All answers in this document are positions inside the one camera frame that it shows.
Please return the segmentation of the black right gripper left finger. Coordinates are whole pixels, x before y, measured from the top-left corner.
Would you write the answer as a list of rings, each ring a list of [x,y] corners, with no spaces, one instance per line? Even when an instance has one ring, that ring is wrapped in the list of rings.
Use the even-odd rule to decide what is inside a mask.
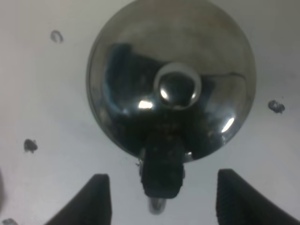
[[[109,225],[112,219],[110,180],[95,174],[48,225]]]

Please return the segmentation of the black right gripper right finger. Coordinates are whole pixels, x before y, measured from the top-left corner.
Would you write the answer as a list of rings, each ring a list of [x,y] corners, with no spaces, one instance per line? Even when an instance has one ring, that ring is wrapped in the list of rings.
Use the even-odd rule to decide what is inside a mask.
[[[298,225],[232,169],[217,174],[216,215],[220,225]]]

